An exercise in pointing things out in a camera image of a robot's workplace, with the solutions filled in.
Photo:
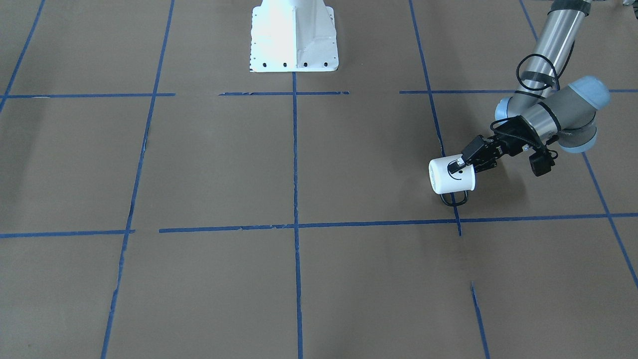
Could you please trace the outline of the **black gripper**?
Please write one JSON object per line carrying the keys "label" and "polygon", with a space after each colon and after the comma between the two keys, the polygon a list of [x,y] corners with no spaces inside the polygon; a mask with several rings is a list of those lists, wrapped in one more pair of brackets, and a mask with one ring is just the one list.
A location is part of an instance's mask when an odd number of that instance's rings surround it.
{"label": "black gripper", "polygon": [[490,130],[492,136],[476,136],[462,150],[461,157],[453,161],[453,168],[472,167],[480,173],[496,168],[497,160],[504,155],[519,155],[524,146],[541,148],[540,137],[522,116],[493,121]]}

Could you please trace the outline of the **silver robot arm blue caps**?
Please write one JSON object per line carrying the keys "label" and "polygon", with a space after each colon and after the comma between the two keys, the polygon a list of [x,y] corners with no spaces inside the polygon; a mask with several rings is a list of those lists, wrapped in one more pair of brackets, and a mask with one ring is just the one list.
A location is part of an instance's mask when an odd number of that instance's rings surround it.
{"label": "silver robot arm blue caps", "polygon": [[476,173],[496,167],[497,159],[533,150],[531,170],[540,177],[552,169],[558,143],[565,152],[581,153],[597,137],[596,113],[611,100],[608,88],[593,76],[569,84],[560,79],[571,58],[577,33],[592,7],[590,0],[555,0],[530,55],[516,68],[518,89],[499,102],[490,124],[492,136],[476,136],[448,173],[472,167]]}

